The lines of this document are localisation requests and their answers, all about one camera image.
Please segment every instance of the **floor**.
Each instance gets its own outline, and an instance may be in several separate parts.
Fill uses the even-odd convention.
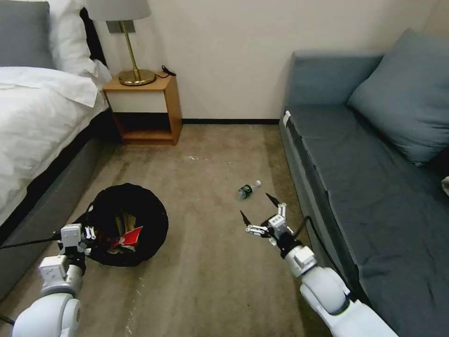
[[[237,190],[260,179],[247,200]],[[265,192],[301,211],[278,126],[186,125],[178,146],[108,147],[71,220],[102,189],[130,182],[152,190],[167,209],[165,244],[134,268],[88,260],[80,295],[79,336],[330,336],[299,294],[277,248],[245,233],[276,212]],[[306,233],[301,239],[308,241]],[[45,255],[57,254],[51,245]],[[37,299],[35,268],[0,305],[12,318]],[[0,326],[0,336],[10,328]]]

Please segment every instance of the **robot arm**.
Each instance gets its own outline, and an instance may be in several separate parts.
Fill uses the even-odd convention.
[[[76,297],[86,270],[85,255],[94,240],[91,227],[74,224],[61,229],[60,255],[46,257],[39,265],[41,298],[19,315],[12,337],[75,336],[81,314]]]
[[[397,334],[367,305],[355,299],[345,282],[331,268],[321,268],[312,250],[295,239],[287,226],[286,204],[267,194],[278,207],[278,213],[253,226],[242,213],[246,231],[269,238],[279,247],[281,257],[292,274],[301,278],[300,291],[309,305],[326,323],[335,337],[398,337]]]

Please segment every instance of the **trash bin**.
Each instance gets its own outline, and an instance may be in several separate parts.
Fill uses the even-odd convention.
[[[150,259],[168,232],[161,201],[130,183],[101,191],[77,222],[95,229],[97,239],[88,257],[112,266],[136,266]]]

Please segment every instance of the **lamp shade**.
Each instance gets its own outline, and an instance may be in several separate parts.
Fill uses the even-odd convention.
[[[87,0],[87,11],[92,20],[137,20],[150,15],[147,0]]]

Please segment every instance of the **nightstand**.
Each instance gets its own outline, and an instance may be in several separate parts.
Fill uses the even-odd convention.
[[[124,144],[178,143],[182,117],[176,77],[158,77],[153,83],[128,87],[115,76],[103,92]]]

